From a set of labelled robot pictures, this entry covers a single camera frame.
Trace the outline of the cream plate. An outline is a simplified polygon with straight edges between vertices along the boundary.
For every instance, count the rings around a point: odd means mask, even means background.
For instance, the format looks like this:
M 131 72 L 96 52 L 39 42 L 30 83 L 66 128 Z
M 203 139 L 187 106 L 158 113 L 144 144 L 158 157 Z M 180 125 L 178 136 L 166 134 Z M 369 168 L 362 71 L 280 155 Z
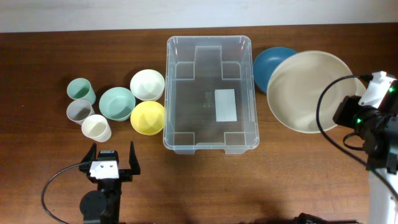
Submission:
M 331 53 L 297 53 L 274 70 L 267 86 L 269 108 L 284 126 L 300 133 L 319 133 L 316 112 L 321 93 L 331 82 L 352 74 L 347 64 Z M 334 84 L 324 95 L 320 106 L 324 131 L 336 127 L 333 115 L 343 98 L 355 95 L 354 79 Z

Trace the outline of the white cup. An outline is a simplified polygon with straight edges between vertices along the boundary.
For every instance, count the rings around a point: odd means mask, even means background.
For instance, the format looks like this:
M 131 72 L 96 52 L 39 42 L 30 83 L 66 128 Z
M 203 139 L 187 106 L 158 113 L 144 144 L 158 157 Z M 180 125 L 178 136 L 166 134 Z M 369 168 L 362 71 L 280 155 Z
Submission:
M 87 117 L 81 125 L 81 131 L 86 137 L 97 142 L 106 142 L 112 135 L 107 119 L 99 114 Z

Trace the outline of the grey cup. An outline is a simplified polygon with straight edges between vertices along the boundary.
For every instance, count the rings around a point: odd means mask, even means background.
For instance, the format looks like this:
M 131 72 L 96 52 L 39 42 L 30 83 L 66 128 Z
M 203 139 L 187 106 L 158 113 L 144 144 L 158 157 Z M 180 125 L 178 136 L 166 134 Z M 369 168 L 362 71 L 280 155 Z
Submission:
M 82 125 L 84 120 L 95 113 L 92 105 L 86 100 L 74 100 L 67 107 L 69 120 Z

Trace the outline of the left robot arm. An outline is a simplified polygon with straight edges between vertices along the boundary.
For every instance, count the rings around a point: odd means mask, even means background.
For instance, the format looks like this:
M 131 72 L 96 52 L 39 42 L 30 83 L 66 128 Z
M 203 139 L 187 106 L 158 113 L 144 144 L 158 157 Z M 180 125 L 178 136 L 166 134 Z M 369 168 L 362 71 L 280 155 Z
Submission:
M 96 190 L 85 194 L 80 201 L 84 223 L 118 223 L 121 203 L 121 186 L 131 182 L 141 173 L 134 143 L 130 144 L 128 169 L 120 169 L 117 151 L 96 152 L 94 143 L 79 165 L 79 171 L 97 185 Z

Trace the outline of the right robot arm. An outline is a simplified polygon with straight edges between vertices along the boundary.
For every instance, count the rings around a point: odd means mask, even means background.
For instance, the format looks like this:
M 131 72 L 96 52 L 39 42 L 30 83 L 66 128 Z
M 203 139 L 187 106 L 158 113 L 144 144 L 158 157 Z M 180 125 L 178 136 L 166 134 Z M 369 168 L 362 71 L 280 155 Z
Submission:
M 359 96 L 346 96 L 333 116 L 336 124 L 354 130 L 363 140 L 360 150 L 367 165 L 397 190 L 397 80 L 392 81 L 375 108 Z M 369 173 L 369 223 L 397 223 L 397 199 L 384 183 Z

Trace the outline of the beige plate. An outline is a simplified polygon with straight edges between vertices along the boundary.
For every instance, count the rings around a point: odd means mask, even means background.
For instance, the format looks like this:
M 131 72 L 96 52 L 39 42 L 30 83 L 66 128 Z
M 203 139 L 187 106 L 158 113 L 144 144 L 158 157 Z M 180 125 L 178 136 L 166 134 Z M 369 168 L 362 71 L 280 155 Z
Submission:
M 363 96 L 364 93 L 366 92 L 366 87 L 363 85 L 363 83 L 358 79 L 354 79 L 355 84 L 356 84 L 356 96 Z

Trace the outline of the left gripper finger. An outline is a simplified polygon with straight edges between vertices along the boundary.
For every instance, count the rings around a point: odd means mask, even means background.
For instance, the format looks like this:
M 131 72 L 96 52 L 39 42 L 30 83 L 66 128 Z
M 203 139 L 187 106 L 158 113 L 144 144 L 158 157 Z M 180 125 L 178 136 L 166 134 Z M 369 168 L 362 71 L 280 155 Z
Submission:
M 96 148 L 97 145 L 94 142 L 91 146 L 90 150 L 87 152 L 86 156 L 82 159 L 81 162 L 91 162 L 96 159 Z
M 130 165 L 131 170 L 139 170 L 140 169 L 140 165 L 137 160 L 133 141 L 131 141 L 131 144 L 130 144 L 129 165 Z

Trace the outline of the green cup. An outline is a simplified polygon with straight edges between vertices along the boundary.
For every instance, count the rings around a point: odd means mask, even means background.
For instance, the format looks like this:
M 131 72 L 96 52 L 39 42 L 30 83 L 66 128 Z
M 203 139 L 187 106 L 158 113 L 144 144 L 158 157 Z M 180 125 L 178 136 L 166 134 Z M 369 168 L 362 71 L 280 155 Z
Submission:
M 85 78 L 76 78 L 67 86 L 67 95 L 73 100 L 86 100 L 91 105 L 96 101 L 96 94 L 91 83 Z

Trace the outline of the dark blue plate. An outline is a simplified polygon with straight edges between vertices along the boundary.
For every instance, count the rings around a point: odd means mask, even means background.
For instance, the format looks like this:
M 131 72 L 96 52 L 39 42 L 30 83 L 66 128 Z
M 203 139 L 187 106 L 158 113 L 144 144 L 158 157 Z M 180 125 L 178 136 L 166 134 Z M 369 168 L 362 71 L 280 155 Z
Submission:
M 254 83 L 264 94 L 274 70 L 287 58 L 297 54 L 297 51 L 287 47 L 271 47 L 262 51 L 253 63 Z

